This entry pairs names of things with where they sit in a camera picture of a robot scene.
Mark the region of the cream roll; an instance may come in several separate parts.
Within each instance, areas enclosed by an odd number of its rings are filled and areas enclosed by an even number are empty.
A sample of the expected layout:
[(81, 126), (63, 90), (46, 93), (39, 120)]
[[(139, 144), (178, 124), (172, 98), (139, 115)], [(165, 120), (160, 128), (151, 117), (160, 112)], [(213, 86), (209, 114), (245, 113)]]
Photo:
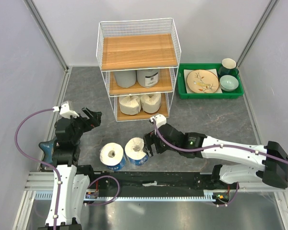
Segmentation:
[(137, 95), (120, 96), (120, 111), (125, 115), (137, 115), (141, 111), (141, 100)]
[(143, 94), (140, 97), (142, 110), (146, 113), (153, 114), (161, 106), (161, 93)]

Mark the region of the light green ceramic bowl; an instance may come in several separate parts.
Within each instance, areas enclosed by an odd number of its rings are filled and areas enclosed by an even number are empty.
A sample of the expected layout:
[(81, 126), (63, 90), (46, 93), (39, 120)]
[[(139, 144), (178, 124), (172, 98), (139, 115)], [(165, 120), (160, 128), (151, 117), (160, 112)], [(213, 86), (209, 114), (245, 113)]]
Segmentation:
[(231, 92), (238, 88), (239, 81), (234, 76), (224, 75), (220, 78), (219, 84), (222, 90)]

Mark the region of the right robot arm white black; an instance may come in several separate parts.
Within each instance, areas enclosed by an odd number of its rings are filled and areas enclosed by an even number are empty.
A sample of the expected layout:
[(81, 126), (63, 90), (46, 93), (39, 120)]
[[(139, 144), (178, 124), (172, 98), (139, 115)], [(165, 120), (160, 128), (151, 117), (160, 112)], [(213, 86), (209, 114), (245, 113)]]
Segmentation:
[(252, 181), (262, 181), (280, 189), (288, 187), (288, 155), (274, 141), (266, 145), (245, 145), (196, 132), (182, 133), (169, 124), (144, 135), (144, 151), (147, 155), (153, 156), (167, 150), (189, 159), (232, 162), (232, 165), (214, 166), (210, 183), (217, 189), (226, 184)]

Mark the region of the blue roll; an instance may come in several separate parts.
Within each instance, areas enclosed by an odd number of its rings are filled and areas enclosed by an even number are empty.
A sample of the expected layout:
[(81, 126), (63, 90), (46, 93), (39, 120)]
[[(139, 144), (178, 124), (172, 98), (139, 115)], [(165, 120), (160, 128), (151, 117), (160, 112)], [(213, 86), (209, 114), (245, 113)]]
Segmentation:
[(148, 160), (148, 155), (144, 152), (144, 140), (142, 138), (132, 138), (125, 145), (125, 154), (130, 163), (141, 166)]
[(100, 151), (100, 160), (113, 171), (121, 170), (126, 163), (124, 150), (120, 144), (108, 143)]

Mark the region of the dark green ceramic cup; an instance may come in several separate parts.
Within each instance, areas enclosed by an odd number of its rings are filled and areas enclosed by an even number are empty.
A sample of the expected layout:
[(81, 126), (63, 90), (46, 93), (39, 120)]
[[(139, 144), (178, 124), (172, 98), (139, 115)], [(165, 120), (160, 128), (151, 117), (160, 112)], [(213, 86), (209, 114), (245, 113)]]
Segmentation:
[(218, 77), (222, 77), (224, 75), (237, 76), (239, 74), (239, 70), (237, 69), (237, 63), (235, 60), (231, 58), (225, 58), (221, 62), (221, 67), (218, 70)]

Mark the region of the blue star shaped dish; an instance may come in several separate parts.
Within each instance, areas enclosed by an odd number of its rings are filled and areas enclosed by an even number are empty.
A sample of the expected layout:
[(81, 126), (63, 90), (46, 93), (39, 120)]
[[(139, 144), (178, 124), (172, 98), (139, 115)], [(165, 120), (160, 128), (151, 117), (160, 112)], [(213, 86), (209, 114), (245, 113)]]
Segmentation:
[(39, 148), (43, 152), (43, 160), (42, 160), (43, 162), (52, 164), (52, 154), (53, 154), (55, 141), (56, 141), (56, 138), (53, 138), (52, 140), (40, 142), (38, 144)]

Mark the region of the grey paper towel roll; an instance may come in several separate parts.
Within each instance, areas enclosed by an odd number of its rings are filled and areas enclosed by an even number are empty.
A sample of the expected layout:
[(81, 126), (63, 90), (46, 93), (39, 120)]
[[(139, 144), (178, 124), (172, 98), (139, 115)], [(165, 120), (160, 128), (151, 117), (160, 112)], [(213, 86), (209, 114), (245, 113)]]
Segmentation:
[(136, 74), (138, 83), (145, 88), (151, 88), (159, 81), (159, 69), (139, 69)]

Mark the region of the green plastic tray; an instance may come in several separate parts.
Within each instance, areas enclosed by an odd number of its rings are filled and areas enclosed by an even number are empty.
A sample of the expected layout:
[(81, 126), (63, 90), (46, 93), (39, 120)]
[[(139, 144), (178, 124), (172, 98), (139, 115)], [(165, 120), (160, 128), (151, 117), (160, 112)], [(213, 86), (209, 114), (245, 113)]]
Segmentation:
[(197, 70), (197, 69), (216, 69), (221, 67), (221, 63), (181, 63), (178, 70), (177, 76), (177, 87), (178, 94), (181, 99), (237, 99), (243, 96), (244, 90), (240, 80), (239, 74), (235, 77), (237, 78), (239, 85), (231, 92), (222, 91), (221, 93), (187, 93), (186, 83), (185, 83), (185, 70)]

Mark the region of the white wire wooden shelf rack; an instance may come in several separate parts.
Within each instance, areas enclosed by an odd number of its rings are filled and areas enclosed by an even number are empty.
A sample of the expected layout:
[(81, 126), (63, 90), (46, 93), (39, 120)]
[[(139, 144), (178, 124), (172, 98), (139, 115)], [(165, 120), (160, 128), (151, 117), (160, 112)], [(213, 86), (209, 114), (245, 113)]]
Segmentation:
[[(107, 95), (117, 122), (145, 120), (151, 114), (140, 111), (126, 115), (120, 109), (119, 97), (160, 93), (158, 113), (169, 117), (172, 106), (181, 47), (173, 18), (101, 21), (98, 25), (96, 58)], [(120, 87), (114, 73), (131, 70), (159, 71), (156, 85), (145, 88), (138, 82)]]

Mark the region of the aluminium frame rail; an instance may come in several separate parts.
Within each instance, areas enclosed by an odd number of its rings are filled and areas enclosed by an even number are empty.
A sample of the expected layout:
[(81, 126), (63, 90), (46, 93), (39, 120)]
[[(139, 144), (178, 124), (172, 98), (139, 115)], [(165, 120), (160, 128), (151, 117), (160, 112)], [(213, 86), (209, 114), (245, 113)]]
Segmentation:
[[(53, 172), (30, 172), (25, 184), (25, 190), (52, 191), (54, 185)], [(285, 189), (275, 188), (261, 181), (240, 182), (242, 192), (284, 192)]]

